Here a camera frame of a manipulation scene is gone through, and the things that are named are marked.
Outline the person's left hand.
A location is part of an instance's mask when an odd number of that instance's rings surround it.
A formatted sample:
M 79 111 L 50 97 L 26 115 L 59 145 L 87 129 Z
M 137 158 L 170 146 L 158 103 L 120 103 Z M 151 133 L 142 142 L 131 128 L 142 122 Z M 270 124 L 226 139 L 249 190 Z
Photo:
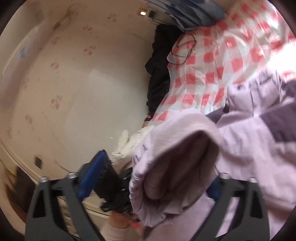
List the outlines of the person's left hand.
M 118 229 L 125 229 L 128 227 L 138 229 L 142 227 L 142 224 L 140 222 L 134 222 L 136 219 L 137 215 L 133 215 L 131 218 L 128 218 L 122 213 L 112 211 L 109 217 L 109 223 L 111 226 Z

